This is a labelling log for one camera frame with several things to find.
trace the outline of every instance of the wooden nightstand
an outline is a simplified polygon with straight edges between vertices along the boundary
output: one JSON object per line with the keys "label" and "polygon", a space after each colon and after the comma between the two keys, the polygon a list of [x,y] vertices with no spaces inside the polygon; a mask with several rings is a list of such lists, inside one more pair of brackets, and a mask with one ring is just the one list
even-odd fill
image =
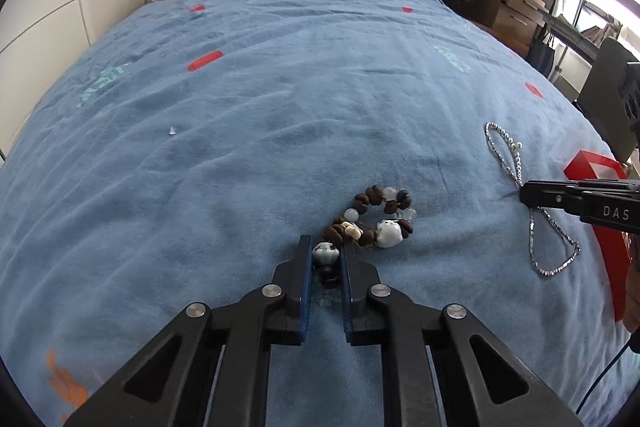
{"label": "wooden nightstand", "polygon": [[544,7],[542,0],[472,0],[464,5],[462,15],[526,57],[536,29],[544,25],[538,12]]}

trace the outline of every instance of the drawer handle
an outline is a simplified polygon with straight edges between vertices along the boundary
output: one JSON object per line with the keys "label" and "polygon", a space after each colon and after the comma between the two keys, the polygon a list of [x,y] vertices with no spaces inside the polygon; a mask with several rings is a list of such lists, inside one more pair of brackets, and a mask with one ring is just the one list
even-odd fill
{"label": "drawer handle", "polygon": [[538,11],[538,7],[530,1],[522,0],[524,4],[526,4],[529,8],[533,8],[535,11]]}
{"label": "drawer handle", "polygon": [[519,22],[520,24],[524,24],[525,26],[529,26],[529,23],[526,21],[523,21],[522,19],[518,19],[515,15],[511,15],[510,16],[513,20],[515,20],[516,22]]}

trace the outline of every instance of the green print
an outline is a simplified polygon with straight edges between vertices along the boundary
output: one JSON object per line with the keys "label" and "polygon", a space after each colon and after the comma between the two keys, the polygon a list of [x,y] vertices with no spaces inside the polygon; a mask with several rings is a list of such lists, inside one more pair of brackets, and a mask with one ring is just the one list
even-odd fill
{"label": "green print", "polygon": [[457,70],[461,71],[462,73],[468,73],[469,71],[471,71],[471,67],[460,60],[458,56],[449,48],[445,48],[444,46],[434,46],[434,48],[436,48],[438,53],[440,55],[443,55]]}
{"label": "green print", "polygon": [[80,102],[76,107],[82,107],[86,105],[87,102],[95,98],[99,91],[104,91],[104,87],[113,84],[122,74],[124,73],[124,69],[129,64],[123,64],[116,68],[111,68],[109,70],[104,70],[100,73],[100,77],[96,80],[91,86],[87,87],[82,94],[80,95]]}

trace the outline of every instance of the silver screw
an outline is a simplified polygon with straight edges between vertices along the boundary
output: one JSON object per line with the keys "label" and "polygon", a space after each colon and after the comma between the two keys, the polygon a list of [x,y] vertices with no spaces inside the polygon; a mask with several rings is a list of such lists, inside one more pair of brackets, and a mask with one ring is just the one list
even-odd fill
{"label": "silver screw", "polygon": [[268,284],[262,288],[262,295],[265,297],[279,297],[282,294],[282,288],[277,284]]}
{"label": "silver screw", "polygon": [[371,293],[376,297],[388,297],[391,295],[391,288],[386,284],[374,284],[371,287]]}
{"label": "silver screw", "polygon": [[447,315],[452,319],[464,319],[466,317],[466,308],[460,304],[450,304],[447,306]]}
{"label": "silver screw", "polygon": [[205,305],[201,302],[193,302],[187,306],[187,315],[192,319],[197,319],[198,317],[202,317],[206,310]]}

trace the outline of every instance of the silver necklace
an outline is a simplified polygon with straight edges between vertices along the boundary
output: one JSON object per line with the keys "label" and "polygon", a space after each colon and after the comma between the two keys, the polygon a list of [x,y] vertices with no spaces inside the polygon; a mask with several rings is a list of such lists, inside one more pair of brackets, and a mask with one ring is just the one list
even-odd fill
{"label": "silver necklace", "polygon": [[[500,135],[500,137],[505,141],[505,143],[509,146],[509,150],[511,151],[511,156],[513,157],[513,164],[516,170],[515,172],[513,172],[513,169],[511,169],[510,166],[507,165],[507,163],[504,161],[504,158],[502,157],[500,152],[496,149],[494,141],[491,139],[491,135],[490,135],[491,130],[494,130],[495,132],[497,132]],[[522,143],[514,141],[513,138],[509,136],[507,131],[505,131],[502,127],[500,127],[498,124],[494,122],[488,122],[484,126],[484,136],[486,137],[486,142],[489,145],[489,149],[491,149],[494,155],[498,158],[498,160],[500,161],[500,164],[502,165],[502,168],[511,177],[511,179],[514,181],[518,189],[520,189],[523,185],[522,165],[520,163],[520,149],[522,147]],[[535,210],[542,213],[546,217],[546,220],[549,222],[549,224],[553,227],[553,229],[556,230],[556,232],[558,232],[558,234],[562,238],[564,238],[565,241],[567,241],[570,245],[572,245],[572,247],[574,247],[574,253],[572,254],[572,256],[568,257],[567,260],[564,261],[564,263],[562,263],[557,268],[554,268],[553,270],[543,270],[538,264],[538,261],[536,261],[536,254],[534,253],[534,250],[533,250],[533,227],[535,224],[534,223]],[[560,225],[558,225],[558,223],[555,222],[554,218],[551,217],[551,215],[544,208],[541,208],[539,206],[530,207],[529,208],[529,255],[531,257],[531,262],[533,263],[533,266],[536,267],[536,270],[538,270],[538,273],[544,275],[545,277],[551,277],[552,275],[556,275],[557,273],[564,270],[567,266],[569,266],[575,260],[576,257],[580,255],[580,244],[578,244],[577,241],[569,237],[566,234],[566,232],[560,227]]]}

